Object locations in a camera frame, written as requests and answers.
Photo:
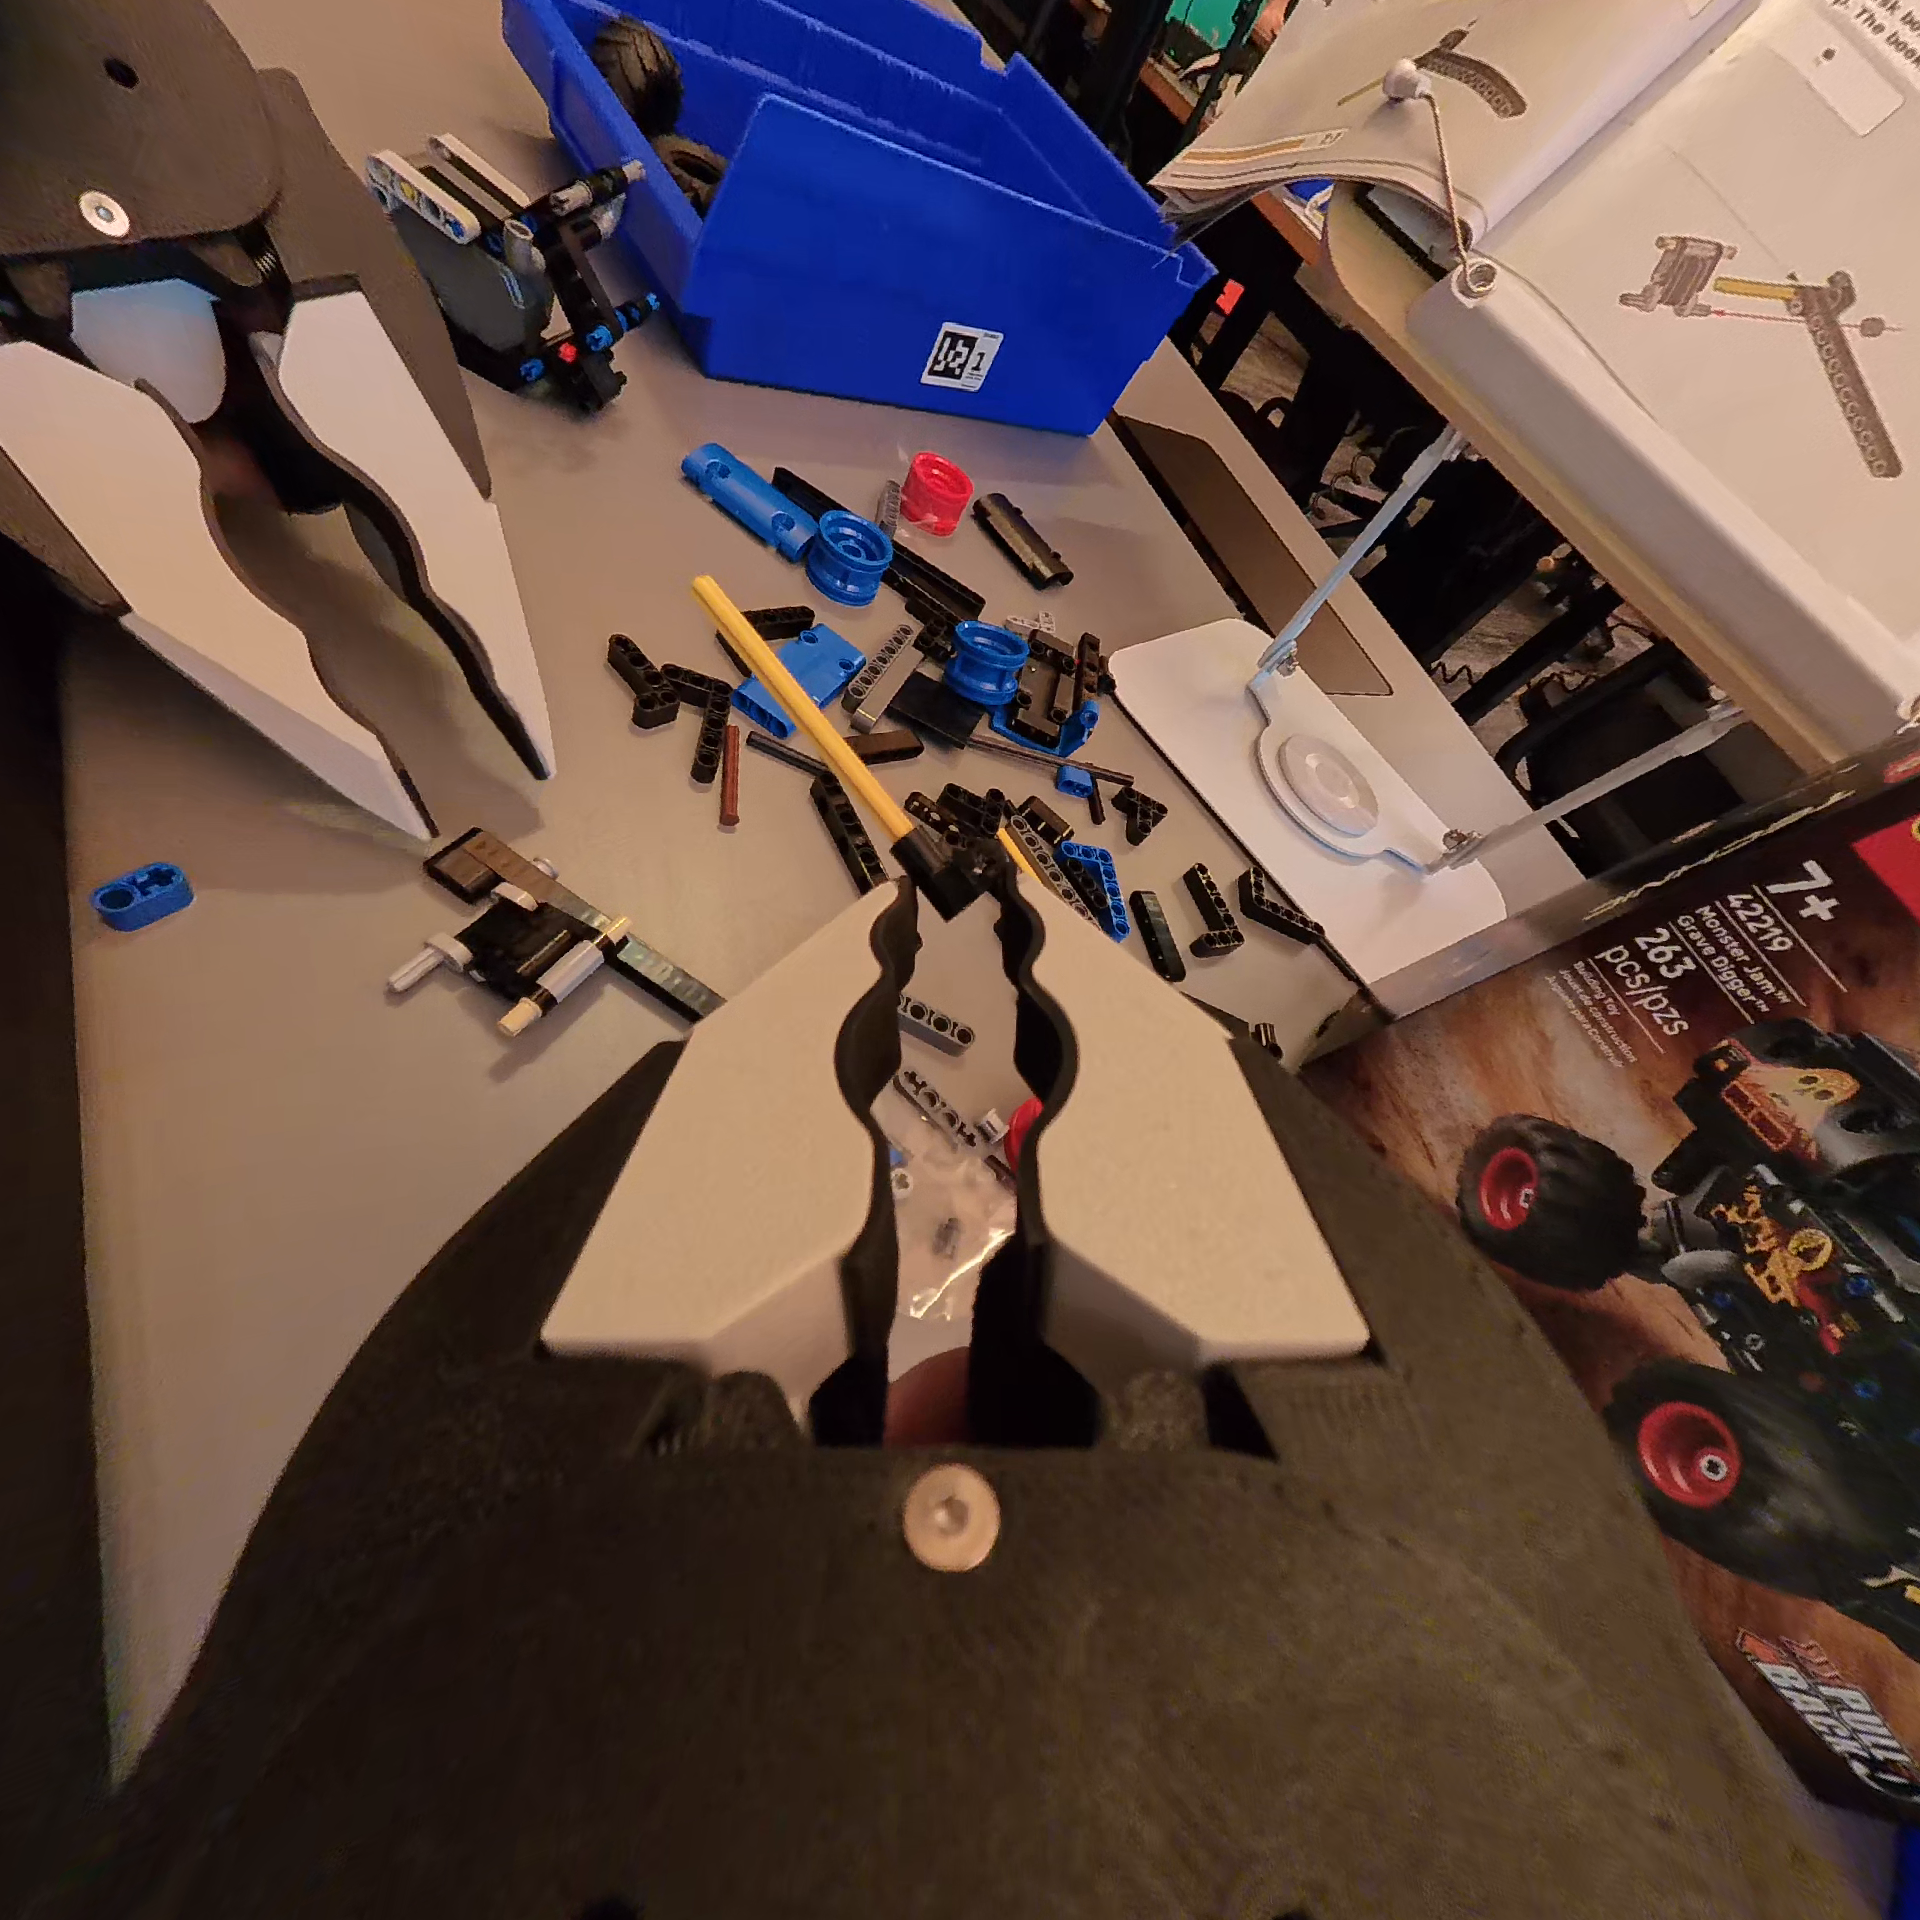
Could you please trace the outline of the black ribbed toy block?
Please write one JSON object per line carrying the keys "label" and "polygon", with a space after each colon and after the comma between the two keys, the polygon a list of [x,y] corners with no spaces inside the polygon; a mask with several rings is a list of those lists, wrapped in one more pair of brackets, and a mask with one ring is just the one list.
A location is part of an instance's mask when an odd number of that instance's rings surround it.
{"label": "black ribbed toy block", "polygon": [[1054,589],[1072,584],[1070,565],[1010,497],[978,493],[972,515],[1034,588]]}

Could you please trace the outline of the blue long tube connector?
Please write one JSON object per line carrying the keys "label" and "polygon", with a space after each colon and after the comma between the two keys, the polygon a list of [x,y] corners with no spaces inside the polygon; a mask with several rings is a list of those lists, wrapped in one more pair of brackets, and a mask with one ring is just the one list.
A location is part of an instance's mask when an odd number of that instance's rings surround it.
{"label": "blue long tube connector", "polygon": [[682,456],[682,475],[708,503],[788,563],[801,563],[818,519],[730,449],[708,442]]}

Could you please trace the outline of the blue storage bin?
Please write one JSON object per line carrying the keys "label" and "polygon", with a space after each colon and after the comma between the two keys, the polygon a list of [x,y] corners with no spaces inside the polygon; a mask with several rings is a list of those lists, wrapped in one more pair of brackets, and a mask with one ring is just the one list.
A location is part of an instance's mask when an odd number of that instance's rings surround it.
{"label": "blue storage bin", "polygon": [[[1154,205],[1177,250],[1157,202],[1031,64],[995,67],[972,27],[925,5],[502,5],[509,52],[584,174],[659,160],[590,64],[595,33],[619,13],[673,46],[687,84],[679,132],[729,164],[756,108],[777,99],[1141,239]],[[682,339],[705,219],[673,177],[652,175],[630,187],[619,231]]]}

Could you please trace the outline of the black and blue chassis assembly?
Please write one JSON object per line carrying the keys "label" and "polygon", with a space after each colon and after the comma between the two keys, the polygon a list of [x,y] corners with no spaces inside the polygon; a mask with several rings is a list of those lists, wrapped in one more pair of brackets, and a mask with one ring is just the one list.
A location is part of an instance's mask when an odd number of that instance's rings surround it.
{"label": "black and blue chassis assembly", "polygon": [[1098,725],[1102,701],[1117,688],[1104,641],[1092,633],[1069,643],[1042,627],[1011,625],[1010,630],[1029,637],[1031,643],[1029,667],[1021,671],[1021,688],[1011,704],[974,708],[960,701],[946,688],[945,661],[938,675],[920,669],[906,677],[885,708],[887,716],[962,750],[997,736],[1054,760],[1082,752]]}

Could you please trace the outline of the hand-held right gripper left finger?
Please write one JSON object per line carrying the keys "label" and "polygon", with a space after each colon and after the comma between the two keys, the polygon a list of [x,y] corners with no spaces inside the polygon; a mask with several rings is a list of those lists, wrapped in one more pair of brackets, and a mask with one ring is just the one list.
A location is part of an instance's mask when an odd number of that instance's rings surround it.
{"label": "hand-held right gripper left finger", "polygon": [[815,1441],[876,1444],[900,1299],[892,1146],[906,879],[700,1020],[541,1331],[550,1354],[768,1376]]}

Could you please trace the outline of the black frame with white pins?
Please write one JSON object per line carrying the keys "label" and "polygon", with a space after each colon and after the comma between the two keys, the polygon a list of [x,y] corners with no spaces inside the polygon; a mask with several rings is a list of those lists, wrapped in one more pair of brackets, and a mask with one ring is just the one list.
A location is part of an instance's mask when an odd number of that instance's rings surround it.
{"label": "black frame with white pins", "polygon": [[625,916],[581,917],[503,881],[461,932],[434,935],[404,962],[390,977],[386,992],[413,992],[439,970],[461,973],[509,1002],[498,1031],[516,1040],[608,966],[629,932]]}

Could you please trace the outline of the black dimpled mat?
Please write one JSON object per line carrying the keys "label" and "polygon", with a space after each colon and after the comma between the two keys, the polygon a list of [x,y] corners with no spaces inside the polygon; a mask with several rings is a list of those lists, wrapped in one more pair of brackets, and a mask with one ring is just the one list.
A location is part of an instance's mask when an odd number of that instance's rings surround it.
{"label": "black dimpled mat", "polygon": [[62,737],[73,618],[5,545],[3,1915],[69,1857],[111,1766]]}

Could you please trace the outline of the monster truck toy set box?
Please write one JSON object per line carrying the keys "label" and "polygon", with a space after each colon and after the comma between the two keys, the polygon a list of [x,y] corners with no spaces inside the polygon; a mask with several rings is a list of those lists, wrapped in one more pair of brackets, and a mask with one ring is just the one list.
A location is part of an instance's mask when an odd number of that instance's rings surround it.
{"label": "monster truck toy set box", "polygon": [[1790,1763],[1915,1823],[1915,722],[1372,998],[1308,1079],[1535,1313]]}

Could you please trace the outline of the blue square toy panel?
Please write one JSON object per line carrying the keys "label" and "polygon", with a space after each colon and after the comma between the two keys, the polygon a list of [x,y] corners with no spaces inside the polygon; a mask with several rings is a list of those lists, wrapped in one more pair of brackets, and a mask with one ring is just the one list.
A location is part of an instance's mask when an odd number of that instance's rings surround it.
{"label": "blue square toy panel", "polygon": [[[870,662],[862,648],[824,625],[809,627],[783,641],[775,657],[815,708],[830,708]],[[780,740],[793,740],[800,730],[761,677],[753,677],[734,690],[734,710]]]}

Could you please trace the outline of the instruction booklet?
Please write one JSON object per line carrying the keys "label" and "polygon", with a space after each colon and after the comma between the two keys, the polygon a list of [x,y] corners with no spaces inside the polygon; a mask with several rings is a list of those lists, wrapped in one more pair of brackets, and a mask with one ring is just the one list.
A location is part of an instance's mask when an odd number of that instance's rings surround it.
{"label": "instruction booklet", "polygon": [[1453,223],[1648,409],[1756,376],[1847,484],[1915,479],[1915,5],[1299,5],[1154,175]]}

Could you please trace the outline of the grey desk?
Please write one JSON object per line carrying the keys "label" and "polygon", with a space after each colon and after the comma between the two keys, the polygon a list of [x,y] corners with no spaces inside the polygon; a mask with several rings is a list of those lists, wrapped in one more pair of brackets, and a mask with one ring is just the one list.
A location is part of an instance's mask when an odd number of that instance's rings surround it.
{"label": "grey desk", "polygon": [[[994,612],[1049,608],[1109,648],[1240,616],[1117,438],[708,380],[663,324],[624,342],[598,420],[468,386],[557,743],[527,779],[439,637],[390,594],[342,515],[222,498],[228,540],[309,623],[446,832],[495,828],[722,995],[852,901],[800,772],[740,769],[740,824],[690,777],[692,718],[637,732],[611,633],[725,669],[690,592],[795,605],[796,572],[682,478],[708,441],[790,465],[852,507],[920,449],[1010,493],[1072,567],[1054,594],[974,525],[933,544]],[[83,1055],[89,1316],[111,1755],[132,1763],[177,1697],[263,1504],[317,1407],[420,1267],[671,1020],[599,977],[527,1038],[495,999],[392,971],[461,911],[421,845],[339,806],[117,630],[63,657],[69,867]],[[173,862],[197,901],[114,932],[89,894]]]}

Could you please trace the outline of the grey motor block assembly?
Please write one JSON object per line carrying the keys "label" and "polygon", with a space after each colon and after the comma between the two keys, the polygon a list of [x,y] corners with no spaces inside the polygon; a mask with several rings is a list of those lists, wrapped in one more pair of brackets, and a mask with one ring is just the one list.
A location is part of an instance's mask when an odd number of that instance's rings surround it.
{"label": "grey motor block assembly", "polygon": [[439,300],[459,362],[502,390],[550,389],[592,416],[625,389],[613,349],[659,310],[616,303],[592,253],[611,239],[644,164],[527,193],[452,133],[378,149],[366,180]]}

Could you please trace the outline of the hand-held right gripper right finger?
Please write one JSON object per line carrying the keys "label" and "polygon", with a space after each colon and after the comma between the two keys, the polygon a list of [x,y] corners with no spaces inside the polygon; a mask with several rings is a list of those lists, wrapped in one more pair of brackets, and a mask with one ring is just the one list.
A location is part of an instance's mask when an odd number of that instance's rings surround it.
{"label": "hand-held right gripper right finger", "polygon": [[974,1438],[1088,1446],[1147,1375],[1358,1357],[1372,1333],[1276,1131],[1284,1067],[1035,883],[995,903],[1041,1112],[978,1291]]}

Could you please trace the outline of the long black holed beam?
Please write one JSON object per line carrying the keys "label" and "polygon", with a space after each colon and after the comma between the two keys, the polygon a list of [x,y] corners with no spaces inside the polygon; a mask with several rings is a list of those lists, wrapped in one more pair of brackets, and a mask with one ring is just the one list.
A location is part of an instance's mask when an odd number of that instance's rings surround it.
{"label": "long black holed beam", "polygon": [[479,906],[479,916],[487,908],[495,888],[503,881],[512,881],[517,888],[533,893],[537,899],[550,899],[554,903],[564,906],[567,914],[577,914],[581,917],[585,917],[590,914],[599,914],[610,920],[619,917],[619,916],[611,916],[611,914],[598,908],[598,906],[592,906],[578,893],[567,888],[550,863],[546,863],[541,860],[535,860],[535,858],[520,854],[502,835],[495,835],[487,828],[468,828],[461,835],[452,838],[446,848],[434,853],[421,863],[421,869],[434,883],[446,888],[446,893],[451,893],[454,899],[461,899],[468,906]]}

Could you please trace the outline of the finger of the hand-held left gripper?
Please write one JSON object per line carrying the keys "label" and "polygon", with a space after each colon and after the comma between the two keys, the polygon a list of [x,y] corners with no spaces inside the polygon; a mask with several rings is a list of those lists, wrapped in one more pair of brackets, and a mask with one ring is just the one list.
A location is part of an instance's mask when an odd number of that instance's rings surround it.
{"label": "finger of the hand-held left gripper", "polygon": [[556,772],[541,662],[507,532],[366,293],[294,303],[248,338],[282,415],[338,475],[398,572],[400,598],[538,779]]}
{"label": "finger of the hand-held left gripper", "polygon": [[327,688],[304,633],[236,565],[199,452],[158,395],[8,342],[3,441],[135,637],[349,804],[434,834],[386,744]]}

